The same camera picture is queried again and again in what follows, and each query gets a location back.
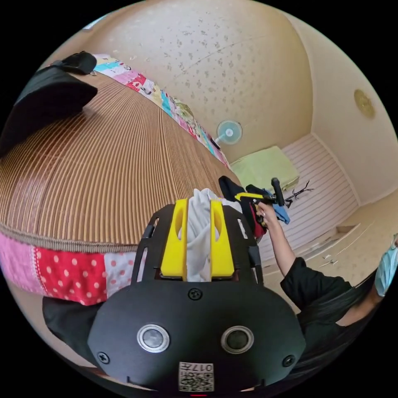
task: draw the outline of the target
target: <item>pink fabric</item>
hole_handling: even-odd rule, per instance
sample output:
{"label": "pink fabric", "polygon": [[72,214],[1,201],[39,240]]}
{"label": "pink fabric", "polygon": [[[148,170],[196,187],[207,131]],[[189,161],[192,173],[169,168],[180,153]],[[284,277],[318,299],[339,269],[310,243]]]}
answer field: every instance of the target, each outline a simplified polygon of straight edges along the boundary
{"label": "pink fabric", "polygon": [[0,265],[6,279],[23,290],[44,294],[39,281],[33,246],[25,245],[0,234]]}
{"label": "pink fabric", "polygon": [[[108,298],[118,290],[130,285],[136,254],[136,252],[105,254],[104,262]],[[141,265],[145,264],[145,260],[146,253],[142,256]]]}

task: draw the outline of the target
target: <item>blue cloth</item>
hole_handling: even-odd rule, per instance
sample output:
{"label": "blue cloth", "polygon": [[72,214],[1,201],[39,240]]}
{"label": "blue cloth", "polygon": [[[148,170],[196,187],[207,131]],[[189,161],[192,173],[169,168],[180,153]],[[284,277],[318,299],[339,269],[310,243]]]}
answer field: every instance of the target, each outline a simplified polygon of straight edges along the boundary
{"label": "blue cloth", "polygon": [[393,277],[398,265],[398,247],[395,245],[398,234],[394,236],[391,247],[383,254],[380,264],[376,271],[376,278],[374,285],[376,286],[377,294],[384,297],[388,288],[393,281]]}
{"label": "blue cloth", "polygon": [[108,63],[106,63],[106,62],[104,62],[104,63],[101,63],[100,65],[97,65],[95,68],[94,68],[94,71],[95,72],[103,72],[103,71],[105,71],[105,70],[107,70],[107,69],[112,69],[112,68],[116,68],[117,66],[120,66],[120,62],[119,61],[115,61],[115,62],[108,62]]}
{"label": "blue cloth", "polygon": [[[267,192],[267,194],[269,196],[272,195],[272,193],[267,191],[266,189],[264,191]],[[283,206],[279,206],[278,204],[273,204],[272,207],[275,210],[278,220],[284,222],[286,225],[290,223],[290,218],[287,214],[287,211],[285,210],[285,208]]]}

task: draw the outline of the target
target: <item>black bag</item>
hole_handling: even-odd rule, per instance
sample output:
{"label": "black bag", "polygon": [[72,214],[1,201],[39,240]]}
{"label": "black bag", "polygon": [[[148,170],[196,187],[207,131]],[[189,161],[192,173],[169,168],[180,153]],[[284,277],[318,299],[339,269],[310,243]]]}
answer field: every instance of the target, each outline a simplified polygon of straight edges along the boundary
{"label": "black bag", "polygon": [[93,55],[82,51],[38,70],[18,97],[0,134],[0,158],[36,131],[79,114],[98,90],[67,72],[87,75],[96,64]]}

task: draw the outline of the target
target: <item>wall fan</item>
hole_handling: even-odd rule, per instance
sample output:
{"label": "wall fan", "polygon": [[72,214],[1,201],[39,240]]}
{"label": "wall fan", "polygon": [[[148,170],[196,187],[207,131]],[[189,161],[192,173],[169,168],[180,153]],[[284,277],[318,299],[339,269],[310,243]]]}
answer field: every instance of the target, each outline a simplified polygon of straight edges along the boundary
{"label": "wall fan", "polygon": [[233,120],[224,120],[217,127],[217,138],[214,140],[218,145],[236,144],[242,138],[242,126]]}

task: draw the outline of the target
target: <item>red cloth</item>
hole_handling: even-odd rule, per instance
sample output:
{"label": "red cloth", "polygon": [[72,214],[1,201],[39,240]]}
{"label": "red cloth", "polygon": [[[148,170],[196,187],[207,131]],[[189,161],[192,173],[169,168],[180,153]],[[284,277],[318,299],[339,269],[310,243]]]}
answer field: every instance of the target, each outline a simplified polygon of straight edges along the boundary
{"label": "red cloth", "polygon": [[256,239],[262,237],[263,235],[265,235],[267,232],[264,231],[263,227],[256,221],[256,215],[254,213],[254,209],[252,206],[250,206],[250,210],[252,211],[252,216],[254,219],[254,231],[253,231],[253,235]]}
{"label": "red cloth", "polygon": [[34,249],[38,276],[48,296],[90,306],[106,301],[103,254]]}

